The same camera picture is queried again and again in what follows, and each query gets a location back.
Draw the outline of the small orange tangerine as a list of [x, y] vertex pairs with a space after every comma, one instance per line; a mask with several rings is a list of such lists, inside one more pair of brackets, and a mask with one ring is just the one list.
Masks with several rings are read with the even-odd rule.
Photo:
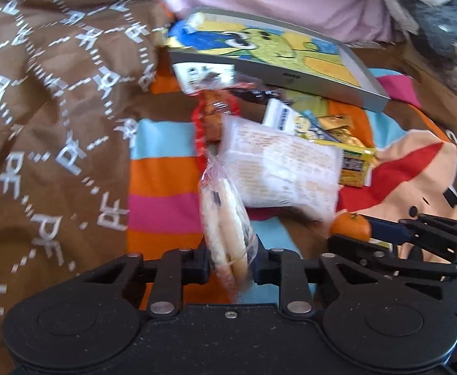
[[371, 223], [361, 214], [339, 214], [329, 228], [329, 235], [343, 235], [354, 240], [368, 242], [372, 236]]

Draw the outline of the clear cookie pack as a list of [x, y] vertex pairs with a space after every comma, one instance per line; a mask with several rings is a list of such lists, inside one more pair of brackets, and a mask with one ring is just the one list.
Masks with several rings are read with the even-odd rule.
[[199, 203], [215, 275], [235, 299], [250, 286], [258, 239], [234, 183], [214, 155], [207, 156], [201, 175]]

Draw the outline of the white wafer snack pack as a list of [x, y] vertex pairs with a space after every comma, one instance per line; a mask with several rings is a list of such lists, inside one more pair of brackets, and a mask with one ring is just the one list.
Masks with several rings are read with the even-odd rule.
[[334, 220], [342, 150], [224, 115], [218, 160], [249, 208], [295, 208]]

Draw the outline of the gold snack bar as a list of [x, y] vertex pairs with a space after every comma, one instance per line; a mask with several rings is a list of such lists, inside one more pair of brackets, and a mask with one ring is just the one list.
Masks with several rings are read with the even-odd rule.
[[318, 118], [322, 129], [339, 142], [356, 147], [364, 147], [364, 144], [352, 134], [354, 128], [349, 114], [326, 115]]

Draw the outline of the colourful striped cartoon blanket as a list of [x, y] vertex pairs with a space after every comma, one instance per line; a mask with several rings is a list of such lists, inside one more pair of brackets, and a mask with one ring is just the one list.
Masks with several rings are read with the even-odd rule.
[[[425, 72], [415, 77], [376, 69], [390, 95], [383, 112], [371, 112], [301, 92], [286, 97], [318, 117], [348, 115], [352, 134], [376, 151], [371, 180], [339, 192], [338, 213], [397, 221], [422, 212], [457, 219], [457, 96]], [[163, 69], [146, 100], [151, 115], [133, 125], [127, 246], [156, 259], [201, 241], [195, 100], [180, 92]]]

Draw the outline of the yellow green snack bar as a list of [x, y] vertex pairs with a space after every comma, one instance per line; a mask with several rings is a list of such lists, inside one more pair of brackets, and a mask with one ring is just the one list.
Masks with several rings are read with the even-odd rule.
[[361, 188], [365, 184], [368, 170], [375, 156], [374, 148], [326, 140], [315, 140], [314, 142], [318, 145], [336, 147], [342, 150], [343, 160], [339, 177], [341, 185]]

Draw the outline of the white blue minion packet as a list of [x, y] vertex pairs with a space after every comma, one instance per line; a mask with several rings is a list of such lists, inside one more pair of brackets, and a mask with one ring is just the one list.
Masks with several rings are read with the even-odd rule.
[[268, 101], [262, 124], [273, 130], [309, 141], [324, 137], [321, 130], [309, 118], [276, 98]]

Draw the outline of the red wrapped snack pack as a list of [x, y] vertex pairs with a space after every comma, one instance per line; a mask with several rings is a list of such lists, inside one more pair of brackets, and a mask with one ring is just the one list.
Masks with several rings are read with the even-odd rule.
[[203, 90], [195, 94], [197, 106], [191, 114], [194, 124], [196, 161], [202, 173], [207, 166], [210, 146], [217, 146], [222, 137], [222, 116], [240, 116], [237, 99], [227, 90]]

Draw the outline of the white cartoon snack packet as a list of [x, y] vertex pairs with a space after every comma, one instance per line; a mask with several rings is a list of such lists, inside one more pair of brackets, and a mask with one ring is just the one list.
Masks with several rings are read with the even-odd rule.
[[173, 71], [181, 91], [195, 95], [204, 90], [221, 90], [233, 86], [235, 67], [223, 63], [174, 63]]

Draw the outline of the grey tray with cartoon towel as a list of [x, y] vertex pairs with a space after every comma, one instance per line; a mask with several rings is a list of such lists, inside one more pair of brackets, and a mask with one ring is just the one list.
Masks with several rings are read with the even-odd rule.
[[373, 112], [389, 95], [345, 43], [277, 19], [194, 8], [168, 32], [172, 63], [232, 64], [267, 85], [304, 92]]

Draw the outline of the brown patterned fabric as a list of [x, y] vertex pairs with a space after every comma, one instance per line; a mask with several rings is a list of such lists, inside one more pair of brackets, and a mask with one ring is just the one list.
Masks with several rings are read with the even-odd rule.
[[16, 303], [125, 251], [131, 109], [168, 22], [157, 0], [0, 0], [0, 374]]

